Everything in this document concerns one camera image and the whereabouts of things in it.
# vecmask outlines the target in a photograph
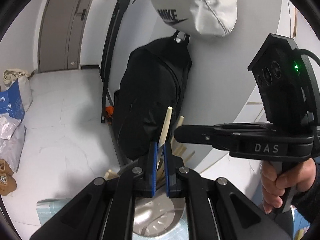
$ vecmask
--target hand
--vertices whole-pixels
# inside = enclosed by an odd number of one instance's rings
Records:
[[[261,169],[263,208],[267,214],[272,208],[280,208],[284,189],[297,185],[299,192],[311,188],[316,179],[316,164],[313,159],[299,163],[296,167],[277,177],[275,168],[267,161],[263,161]]]

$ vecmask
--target blue gripper pad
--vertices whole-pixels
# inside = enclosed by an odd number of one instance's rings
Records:
[[[156,194],[156,178],[157,178],[157,154],[158,154],[158,144],[154,143],[153,149],[153,167],[152,167],[152,196]]]
[[[168,166],[168,156],[167,156],[167,146],[164,144],[164,174],[165,174],[165,188],[167,191],[167,197],[169,197],[169,166]]]

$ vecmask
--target brown boot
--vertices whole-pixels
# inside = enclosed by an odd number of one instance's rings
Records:
[[[8,174],[10,176],[13,175],[13,171],[10,169],[10,166],[9,164],[3,160],[3,159],[0,159],[0,173],[1,174]]]
[[[0,174],[0,195],[7,196],[17,188],[17,182],[8,174]]]

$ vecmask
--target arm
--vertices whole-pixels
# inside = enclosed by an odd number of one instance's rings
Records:
[[[261,180],[265,212],[270,213],[273,207],[281,207],[280,196],[284,194],[284,189],[296,185],[300,193],[293,198],[292,204],[312,222],[319,212],[320,205],[320,172],[317,170],[319,171],[319,165],[313,159],[309,159],[278,177],[273,166],[269,162],[263,162]]]

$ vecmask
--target door handle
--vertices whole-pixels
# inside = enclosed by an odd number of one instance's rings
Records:
[[[80,21],[84,20],[86,11],[87,11],[87,9],[83,9],[82,13],[76,13],[76,16],[81,16]]]

